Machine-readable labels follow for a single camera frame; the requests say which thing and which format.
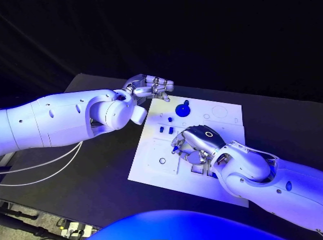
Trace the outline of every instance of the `robotic hand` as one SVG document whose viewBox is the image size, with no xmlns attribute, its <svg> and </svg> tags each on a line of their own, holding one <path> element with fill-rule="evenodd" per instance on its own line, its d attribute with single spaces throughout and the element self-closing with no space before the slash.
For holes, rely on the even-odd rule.
<svg viewBox="0 0 323 240">
<path fill-rule="evenodd" d="M 0 110 L 0 156 L 28 148 L 60 147 L 122 129 L 132 120 L 142 125 L 146 98 L 171 101 L 175 83 L 139 74 L 123 89 L 50 95 Z"/>
<path fill-rule="evenodd" d="M 184 151 L 187 143 L 194 152 Z M 205 125 L 190 127 L 172 141 L 191 164 L 211 161 L 211 171 L 228 193 L 299 226 L 323 233 L 323 172 L 280 159 L 237 141 L 226 143 Z"/>
</svg>

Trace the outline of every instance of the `circular cutout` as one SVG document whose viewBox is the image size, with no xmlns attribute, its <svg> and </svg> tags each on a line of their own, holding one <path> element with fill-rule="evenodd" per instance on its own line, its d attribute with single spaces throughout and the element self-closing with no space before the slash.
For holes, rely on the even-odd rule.
<svg viewBox="0 0 323 240">
<path fill-rule="evenodd" d="M 213 113 L 214 113 L 215 117 L 218 117 L 221 119 L 221 118 L 227 117 L 228 110 L 227 110 L 227 108 L 224 106 L 215 106 L 213 108 Z"/>
<path fill-rule="evenodd" d="M 207 134 L 208 137 L 214 137 L 213 132 L 207 131 L 205 134 Z"/>
</svg>

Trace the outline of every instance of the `blue knob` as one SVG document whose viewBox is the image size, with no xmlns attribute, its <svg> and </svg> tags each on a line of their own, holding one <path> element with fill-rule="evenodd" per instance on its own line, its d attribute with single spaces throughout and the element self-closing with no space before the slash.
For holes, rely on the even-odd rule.
<svg viewBox="0 0 323 240">
<path fill-rule="evenodd" d="M 187 100 L 184 104 L 177 107 L 177 114 L 184 118 L 191 113 L 190 101 Z"/>
</svg>

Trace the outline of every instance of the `blue object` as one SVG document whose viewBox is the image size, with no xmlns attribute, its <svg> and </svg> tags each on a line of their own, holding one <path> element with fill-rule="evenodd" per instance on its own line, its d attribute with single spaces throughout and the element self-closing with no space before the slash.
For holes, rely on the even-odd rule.
<svg viewBox="0 0 323 240">
<path fill-rule="evenodd" d="M 177 107 L 177 114 L 184 118 L 191 113 L 190 101 L 187 100 L 184 104 Z"/>
<path fill-rule="evenodd" d="M 158 210 L 126 217 L 96 233 L 90 240 L 283 240 L 223 217 L 184 210 Z"/>
<path fill-rule="evenodd" d="M 292 182 L 289 181 L 289 182 L 286 183 L 286 189 L 288 189 L 288 191 L 292 191 L 292 188 L 293 188 L 293 184 L 292 184 Z"/>
</svg>

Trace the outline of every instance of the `table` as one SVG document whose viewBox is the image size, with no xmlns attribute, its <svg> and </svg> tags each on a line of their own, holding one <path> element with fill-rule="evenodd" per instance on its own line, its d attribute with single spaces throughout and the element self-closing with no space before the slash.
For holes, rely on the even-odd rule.
<svg viewBox="0 0 323 240">
<path fill-rule="evenodd" d="M 125 82 L 123 79 L 80 74 L 67 92 L 120 89 Z M 323 171 L 322 103 L 185 86 L 177 86 L 172 95 L 243 105 L 247 145 Z M 148 109 L 151 102 L 148 100 L 142 105 Z M 298 227 L 254 203 L 250 203 L 250 208 L 244 208 L 130 181 L 128 178 L 143 127 L 130 121 L 122 130 L 87 140 L 66 170 L 38 184 L 0 187 L 0 200 L 100 227 L 133 214 L 175 209 L 221 216 L 286 239 L 319 238 L 316 232 Z M 45 163 L 73 147 L 19 151 L 14 156 L 18 160 L 12 169 Z M 70 159 L 71 156 L 40 169 L 9 174 L 4 183 L 22 184 L 42 179 L 60 170 Z"/>
</svg>

